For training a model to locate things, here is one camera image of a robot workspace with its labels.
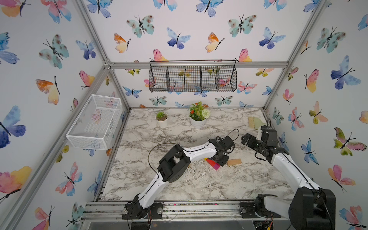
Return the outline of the red block long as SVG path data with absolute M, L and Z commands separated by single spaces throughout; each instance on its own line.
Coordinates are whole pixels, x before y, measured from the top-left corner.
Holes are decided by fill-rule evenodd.
M 210 160 L 210 159 L 208 159 L 208 158 L 205 158 L 205 161 L 206 161 L 207 163 L 209 163 L 209 164 L 211 165 L 211 167 L 213 167 L 215 164 L 217 164 L 215 161 Z

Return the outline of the magenta cube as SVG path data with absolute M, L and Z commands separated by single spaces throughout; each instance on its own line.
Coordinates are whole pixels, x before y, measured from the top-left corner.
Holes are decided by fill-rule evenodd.
M 219 165 L 219 164 L 215 164 L 215 165 L 213 166 L 213 168 L 217 171 L 217 170 L 220 168 L 220 165 Z

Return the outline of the natural wood block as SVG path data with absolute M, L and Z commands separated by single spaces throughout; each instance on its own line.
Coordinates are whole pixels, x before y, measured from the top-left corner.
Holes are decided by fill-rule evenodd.
M 242 164 L 241 159 L 230 159 L 227 162 L 228 166 L 241 165 L 241 164 Z

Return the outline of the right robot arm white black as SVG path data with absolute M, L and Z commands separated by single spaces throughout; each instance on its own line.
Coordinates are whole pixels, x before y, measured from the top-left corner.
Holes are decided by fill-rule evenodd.
M 277 131 L 260 127 L 257 136 L 249 133 L 241 143 L 261 154 L 262 161 L 273 165 L 294 192 L 291 201 L 275 195 L 259 194 L 253 210 L 259 217 L 278 214 L 290 221 L 296 230 L 334 230 L 336 201 L 334 193 L 323 189 L 292 160 L 289 152 L 278 146 Z

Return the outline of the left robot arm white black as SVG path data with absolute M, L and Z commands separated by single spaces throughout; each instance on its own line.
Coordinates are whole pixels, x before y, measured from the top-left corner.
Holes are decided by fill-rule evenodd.
M 207 158 L 222 167 L 229 160 L 228 155 L 234 148 L 234 141 L 228 136 L 209 139 L 204 144 L 189 148 L 174 145 L 160 159 L 156 175 L 148 187 L 125 205 L 122 219 L 142 219 L 152 214 L 152 206 L 161 191 L 168 184 L 180 179 L 191 163 Z

